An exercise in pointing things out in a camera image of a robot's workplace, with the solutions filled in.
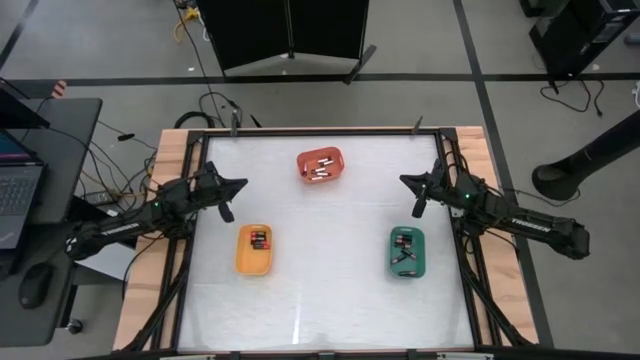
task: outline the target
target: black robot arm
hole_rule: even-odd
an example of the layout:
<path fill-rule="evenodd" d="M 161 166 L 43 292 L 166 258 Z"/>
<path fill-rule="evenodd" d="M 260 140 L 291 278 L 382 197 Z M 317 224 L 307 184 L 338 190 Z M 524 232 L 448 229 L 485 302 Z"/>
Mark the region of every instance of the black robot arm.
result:
<path fill-rule="evenodd" d="M 571 259 L 589 255 L 589 233 L 574 219 L 521 208 L 467 172 L 458 174 L 455 186 L 450 186 L 440 160 L 431 173 L 401 175 L 400 180 L 417 197 L 414 217 L 422 216 L 427 200 L 435 200 L 462 212 L 461 230 L 468 236 L 495 228 L 543 242 Z"/>
<path fill-rule="evenodd" d="M 246 179 L 221 177 L 212 162 L 187 179 L 171 180 L 160 186 L 156 197 L 140 208 L 117 217 L 77 226 L 66 242 L 65 253 L 73 260 L 97 254 L 109 244 L 161 231 L 168 238 L 186 236 L 185 217 L 209 206 L 218 206 L 225 222 L 234 220 L 227 202 L 247 184 Z"/>

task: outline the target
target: white surface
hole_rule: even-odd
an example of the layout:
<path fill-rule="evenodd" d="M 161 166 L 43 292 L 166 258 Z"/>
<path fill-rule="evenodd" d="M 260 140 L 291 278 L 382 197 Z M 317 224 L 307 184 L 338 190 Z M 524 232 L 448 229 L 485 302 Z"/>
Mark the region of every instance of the white surface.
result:
<path fill-rule="evenodd" d="M 296 156 L 336 146 L 342 176 L 306 185 Z M 230 205 L 225 224 L 201 212 L 179 349 L 345 350 L 473 345 L 447 209 L 429 203 L 411 217 L 414 196 L 401 174 L 430 170 L 431 136 L 216 138 L 213 160 L 226 178 L 249 184 Z M 234 270 L 238 231 L 268 224 L 271 271 Z M 388 269 L 393 227 L 425 233 L 426 274 L 397 278 Z"/>
<path fill-rule="evenodd" d="M 124 280 L 124 272 L 134 256 L 135 251 L 132 248 L 115 243 L 105 246 L 90 258 L 76 261 L 76 263 L 116 279 Z"/>

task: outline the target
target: laptop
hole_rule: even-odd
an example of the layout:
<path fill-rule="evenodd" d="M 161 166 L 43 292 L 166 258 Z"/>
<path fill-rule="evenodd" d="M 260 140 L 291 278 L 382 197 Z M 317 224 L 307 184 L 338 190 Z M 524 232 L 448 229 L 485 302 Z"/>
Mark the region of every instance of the laptop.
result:
<path fill-rule="evenodd" d="M 0 250 L 15 249 L 46 165 L 0 130 Z"/>

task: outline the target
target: battery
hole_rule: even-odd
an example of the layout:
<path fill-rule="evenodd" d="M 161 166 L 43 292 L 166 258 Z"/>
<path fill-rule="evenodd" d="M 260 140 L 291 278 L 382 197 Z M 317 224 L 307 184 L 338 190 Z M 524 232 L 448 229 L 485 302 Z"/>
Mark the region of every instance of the battery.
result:
<path fill-rule="evenodd" d="M 399 263 L 400 261 L 402 261 L 402 260 L 404 260 L 404 259 L 406 259 L 406 258 L 407 258 L 407 255 L 405 255 L 405 254 L 403 253 L 403 254 L 400 254 L 400 255 L 399 255 L 398 257 L 396 257 L 395 259 L 391 260 L 391 263 L 392 263 L 392 264 L 397 264 L 397 263 Z"/>
<path fill-rule="evenodd" d="M 404 255 L 406 255 L 406 256 L 408 256 L 408 257 L 412 258 L 413 260 L 416 260 L 416 259 L 418 258 L 418 257 L 416 256 L 416 254 L 412 253 L 412 252 L 411 252 L 411 251 L 409 251 L 409 250 L 402 249 L 401 251 L 402 251 L 402 253 L 403 253 Z"/>

